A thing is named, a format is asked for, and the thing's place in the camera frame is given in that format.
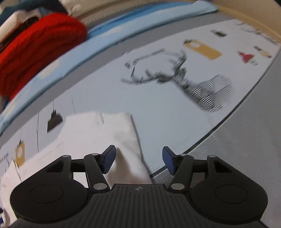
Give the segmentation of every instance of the deer head illustration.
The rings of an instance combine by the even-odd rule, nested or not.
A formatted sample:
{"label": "deer head illustration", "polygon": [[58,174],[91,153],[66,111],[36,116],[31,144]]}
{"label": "deer head illustration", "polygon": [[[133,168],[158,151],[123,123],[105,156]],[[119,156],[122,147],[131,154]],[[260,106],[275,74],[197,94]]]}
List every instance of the deer head illustration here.
{"label": "deer head illustration", "polygon": [[223,107],[223,103],[229,101],[230,96],[234,92],[231,87],[231,80],[222,75],[217,75],[208,81],[195,84],[185,78],[186,68],[182,67],[187,60],[186,53],[181,50],[180,53],[164,53],[177,57],[177,60],[169,59],[173,64],[173,75],[165,74],[161,71],[151,73],[145,70],[146,77],[140,78],[135,75],[135,66],[131,73],[130,80],[121,79],[122,82],[130,85],[141,85],[151,81],[164,84],[173,82],[179,87],[184,94],[193,100],[201,109],[208,112],[215,112]]}

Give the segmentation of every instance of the silver screw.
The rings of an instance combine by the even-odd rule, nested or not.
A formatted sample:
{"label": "silver screw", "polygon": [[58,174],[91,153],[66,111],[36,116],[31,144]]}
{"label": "silver screw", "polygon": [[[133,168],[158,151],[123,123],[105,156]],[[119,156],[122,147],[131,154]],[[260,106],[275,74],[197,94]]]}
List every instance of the silver screw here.
{"label": "silver screw", "polygon": [[171,189],[173,190],[183,190],[184,189],[184,185],[181,183],[174,183],[171,185]]}
{"label": "silver screw", "polygon": [[106,189],[106,188],[107,188],[107,185],[104,184],[104,183],[96,183],[96,184],[94,185],[94,189],[95,189],[95,190],[104,190],[104,189]]}

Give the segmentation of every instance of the red folded garment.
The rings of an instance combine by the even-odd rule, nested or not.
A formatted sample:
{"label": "red folded garment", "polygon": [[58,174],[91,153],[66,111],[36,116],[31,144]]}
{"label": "red folded garment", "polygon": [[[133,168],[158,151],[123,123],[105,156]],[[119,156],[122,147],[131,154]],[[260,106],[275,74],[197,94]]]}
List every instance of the red folded garment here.
{"label": "red folded garment", "polygon": [[86,27],[52,13],[18,35],[0,54],[0,95],[10,100],[44,67],[82,43]]}

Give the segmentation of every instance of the yellow tag illustration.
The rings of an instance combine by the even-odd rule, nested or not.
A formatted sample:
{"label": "yellow tag illustration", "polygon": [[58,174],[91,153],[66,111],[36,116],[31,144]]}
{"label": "yellow tag illustration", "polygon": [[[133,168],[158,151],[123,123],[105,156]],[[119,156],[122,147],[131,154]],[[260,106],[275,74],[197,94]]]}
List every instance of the yellow tag illustration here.
{"label": "yellow tag illustration", "polygon": [[215,59],[219,58],[220,56],[222,56],[222,53],[207,46],[206,44],[199,42],[198,40],[186,40],[184,42],[184,45],[187,48],[190,48],[190,49],[204,55],[205,57],[207,57],[210,60],[215,60]]}
{"label": "yellow tag illustration", "polygon": [[15,152],[16,152],[15,161],[16,161],[17,165],[20,167],[25,162],[25,146],[24,146],[24,142],[20,141],[19,145],[15,149]]}

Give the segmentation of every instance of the pile of clothes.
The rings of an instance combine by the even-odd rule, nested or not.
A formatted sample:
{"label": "pile of clothes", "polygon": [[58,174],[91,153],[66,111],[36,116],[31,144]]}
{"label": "pile of clothes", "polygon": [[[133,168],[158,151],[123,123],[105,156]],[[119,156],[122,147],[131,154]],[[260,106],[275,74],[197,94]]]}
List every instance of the pile of clothes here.
{"label": "pile of clothes", "polygon": [[25,0],[0,14],[0,112],[37,73],[86,39],[85,25],[68,14],[59,0]]}

